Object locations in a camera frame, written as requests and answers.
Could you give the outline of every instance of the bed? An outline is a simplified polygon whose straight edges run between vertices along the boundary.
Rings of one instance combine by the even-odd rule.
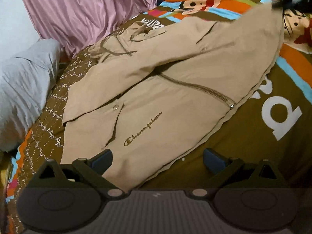
[[[198,2],[165,0],[155,9],[121,25],[114,33],[128,28],[136,21],[146,23],[148,29],[161,28],[189,16],[230,22],[252,6],[270,0]],[[291,186],[307,187],[312,170],[312,56],[307,43],[300,45],[297,47],[291,41],[283,44],[280,56],[263,84],[236,114],[207,142],[181,156],[172,165],[162,169],[162,172],[149,177],[142,187],[203,186],[205,180],[212,176],[202,163],[205,148],[212,148],[225,157],[240,157],[245,162],[258,163],[262,159],[270,159]],[[90,58],[87,47],[64,65],[42,115],[12,159],[13,171],[6,198],[8,233],[20,233],[23,230],[16,212],[16,201],[32,175],[46,159],[61,161],[64,143],[62,114],[68,89],[96,64],[97,60]]]

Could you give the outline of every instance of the pink satin fabric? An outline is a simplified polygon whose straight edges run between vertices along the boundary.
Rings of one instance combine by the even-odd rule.
[[[58,40],[69,57],[156,6],[156,0],[23,1],[41,38]]]

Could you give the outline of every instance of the gray fabric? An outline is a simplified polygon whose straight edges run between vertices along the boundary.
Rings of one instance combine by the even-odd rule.
[[[40,116],[56,83],[61,45],[40,40],[0,62],[0,150],[17,148]]]

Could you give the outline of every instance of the zipper teeth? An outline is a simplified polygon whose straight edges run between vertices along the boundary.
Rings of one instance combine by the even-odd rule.
[[[192,87],[192,88],[195,88],[197,90],[200,90],[200,91],[203,91],[205,93],[208,93],[210,95],[213,95],[215,97],[217,97],[218,99],[220,99],[223,103],[225,103],[230,109],[232,109],[235,105],[235,102],[228,98],[227,96],[224,96],[223,94],[221,94],[220,92],[218,91],[215,91],[213,89],[210,89],[208,87],[205,87],[205,86],[201,86],[201,85],[198,85],[198,84],[193,84],[193,83],[185,83],[185,82],[182,82],[182,81],[179,81],[179,80],[175,80],[171,77],[168,77],[166,75],[164,75],[163,73],[160,73],[160,76],[173,82],[173,83],[177,83],[177,84],[180,84],[180,85],[183,85],[183,86],[188,86],[188,87]]]

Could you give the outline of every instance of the beige jacket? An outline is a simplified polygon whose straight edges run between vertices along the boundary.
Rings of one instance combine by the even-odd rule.
[[[140,185],[235,113],[275,64],[283,34],[282,12],[264,4],[233,23],[187,17],[147,33],[136,22],[100,40],[89,48],[99,64],[68,92],[61,162],[109,148],[103,176],[124,191]]]

